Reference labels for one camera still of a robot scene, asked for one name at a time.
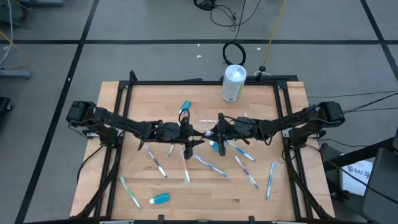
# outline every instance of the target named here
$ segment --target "yellow cable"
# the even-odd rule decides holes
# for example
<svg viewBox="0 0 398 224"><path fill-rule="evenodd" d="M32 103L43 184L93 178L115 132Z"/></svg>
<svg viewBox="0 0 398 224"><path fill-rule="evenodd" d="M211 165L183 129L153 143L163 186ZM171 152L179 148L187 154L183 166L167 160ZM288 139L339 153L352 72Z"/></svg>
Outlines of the yellow cable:
<svg viewBox="0 0 398 224"><path fill-rule="evenodd" d="M276 30L278 29L279 22L280 22L280 18L282 18L282 15L283 15L283 13L284 13L284 11L285 11L286 2L287 2L287 0L284 0L284 2L282 3L282 8L280 9L280 12L279 12L279 15L278 15L278 19L276 20L275 25L274 25L274 28L272 29L271 37L269 38L269 42L268 42L268 48L267 48L267 53L266 53L266 59L264 60L263 66L266 66L267 59L268 59L268 54L269 54L269 52L271 51L271 42L272 42L272 40L273 40L273 38L274 38L274 36L275 36Z"/></svg>
<svg viewBox="0 0 398 224"><path fill-rule="evenodd" d="M6 40L8 40L8 42L9 42L10 44L12 44L12 45L19 51L19 53L20 53L22 56L24 56L25 59L27 60L27 63L25 63L25 64L11 66L11 67L9 67L9 68L7 68L7 69L20 69L20 68L28 67L29 64L30 64L29 55L28 55L26 52L24 52L23 50L21 50L17 45L15 45L15 44L14 44L14 43L6 36L1 30L0 30L0 34L1 34Z"/></svg>

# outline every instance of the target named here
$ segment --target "white plastic container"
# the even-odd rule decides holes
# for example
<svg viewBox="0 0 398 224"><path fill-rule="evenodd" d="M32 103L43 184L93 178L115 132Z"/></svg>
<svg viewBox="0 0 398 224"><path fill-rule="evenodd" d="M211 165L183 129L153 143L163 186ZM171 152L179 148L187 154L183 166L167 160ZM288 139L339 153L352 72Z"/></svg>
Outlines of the white plastic container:
<svg viewBox="0 0 398 224"><path fill-rule="evenodd" d="M235 102L243 89L246 69L240 65L230 65L225 70L221 97L227 102Z"/></svg>

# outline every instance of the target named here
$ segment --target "wooden tabletop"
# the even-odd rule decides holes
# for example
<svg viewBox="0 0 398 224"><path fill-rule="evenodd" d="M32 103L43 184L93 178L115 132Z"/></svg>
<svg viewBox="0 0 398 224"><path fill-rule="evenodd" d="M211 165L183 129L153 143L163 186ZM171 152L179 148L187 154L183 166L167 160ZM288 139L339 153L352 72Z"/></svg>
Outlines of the wooden tabletop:
<svg viewBox="0 0 398 224"><path fill-rule="evenodd" d="M289 82L289 95L293 112L308 106L302 82ZM118 82L104 82L99 94L98 106L112 111L116 99ZM201 119L217 120L218 113L237 117L244 113L250 118L277 119L277 108L272 86L245 86L239 101L227 103L221 98L221 86L151 86L138 85L132 88L128 118L136 121L178 122L178 111L185 100L190 100L190 123L194 128L205 129L199 124ZM280 91L284 115L286 115L283 92ZM282 138L275 134L272 144L266 146L250 140L250 145L236 141L245 151L257 159L252 162L235 149L227 147L226 155L220 157L205 142L193 149L204 160L214 164L227 173L223 177L209 169L195 158L187 160L191 178L189 185L184 184L183 165L180 158L180 146L175 146L170 158L166 157L170 149L168 144L149 143L152 152L167 171L166 179L159 172L150 155L143 149L137 151L139 140L131 133L124 138L119 176L126 178L128 186L139 199L142 209L139 210L129 197L123 185L118 181L114 198L112 219L156 220L158 215L165 215L166 220L247 220L254 215L261 220L295 220L286 165L281 158ZM316 140L308 144L317 147ZM88 157L99 146L99 139L88 141L85 157ZM71 215L82 210L98 189L104 160L103 150L92 158L83 168L76 189ZM308 189L318 203L334 216L330 194L323 171L320 154L309 148L301 149L303 166ZM235 161L238 156L259 185L256 190L246 177L242 168ZM271 199L266 200L269 171L272 161L277 162L274 174ZM302 194L298 189L301 214L305 217ZM168 192L170 201L151 205L149 199L155 195ZM104 208L108 193L104 195Z"/></svg>

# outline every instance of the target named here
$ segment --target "white bottle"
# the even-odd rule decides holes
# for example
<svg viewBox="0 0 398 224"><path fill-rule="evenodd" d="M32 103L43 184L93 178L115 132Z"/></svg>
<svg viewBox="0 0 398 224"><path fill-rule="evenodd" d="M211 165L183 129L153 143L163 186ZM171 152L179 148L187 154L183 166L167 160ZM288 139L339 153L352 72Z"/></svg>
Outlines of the white bottle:
<svg viewBox="0 0 398 224"><path fill-rule="evenodd" d="M230 65L225 70L221 97L227 102L235 102L243 89L246 70L240 65Z"/></svg>

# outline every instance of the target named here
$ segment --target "black floor stripe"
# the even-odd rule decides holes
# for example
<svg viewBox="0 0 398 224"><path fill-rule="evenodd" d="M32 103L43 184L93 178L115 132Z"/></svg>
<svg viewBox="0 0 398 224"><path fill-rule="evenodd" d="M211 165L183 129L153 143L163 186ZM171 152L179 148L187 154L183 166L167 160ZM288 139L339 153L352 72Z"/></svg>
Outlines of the black floor stripe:
<svg viewBox="0 0 398 224"><path fill-rule="evenodd" d="M390 49L387 46L388 42L394 43L396 42L396 40L390 40L390 41L385 41L383 35L381 34L381 31L379 29L379 26L376 23L376 20L374 19L371 9L368 6L368 3L366 2L366 0L361 0L361 4L365 10L366 15L368 16L369 22L372 25L372 28L374 30L374 33L376 34L377 39L380 41L381 43L381 48L383 49L384 55L387 58L387 61L391 67L391 70L393 72L393 74L395 75L397 81L398 81L398 67L396 64L396 61L394 60L394 57L392 56Z"/></svg>
<svg viewBox="0 0 398 224"><path fill-rule="evenodd" d="M22 200L21 207L19 208L15 223L18 223L18 224L23 223L25 220L26 214L28 212L30 202L32 200L33 194L36 189L36 185L39 181L40 173L43 169L45 158L47 157L47 153L49 152L50 144L51 144L52 138L54 136L54 132L57 127L57 123L60 119L61 111L62 111L63 105L65 103L65 99L67 97L68 90L69 90L70 84L72 82L73 75L75 74L76 66L78 64L78 61L79 61L79 58L81 55L81 51L84 46L84 41L87 38L88 31L89 31L91 23L93 21L93 17L94 17L94 14L95 14L95 11L96 11L96 8L98 5L98 1L99 0L94 0L93 5L90 10L90 13L88 14L85 28L83 29L83 33L81 34L80 41L79 41L78 47L75 52L75 56L73 57L72 64L70 65L70 69L69 69L68 75L65 79L65 84L63 85L62 92L61 92L60 98L57 103L57 107L55 108L54 115L52 117L49 130L47 131L47 135L44 139L42 150L40 151L39 158L37 159L37 162L35 165L35 169L33 170L32 177L30 178L29 185L27 186L27 190L24 195L24 199Z"/></svg>
<svg viewBox="0 0 398 224"><path fill-rule="evenodd" d="M195 40L85 40L84 44L225 44L229 39L195 39ZM236 40L239 44L268 44L269 40ZM389 40L391 44L398 44L398 40ZM80 40L14 40L15 44L79 44ZM272 44L307 44L307 45L374 45L379 40L273 40Z"/></svg>

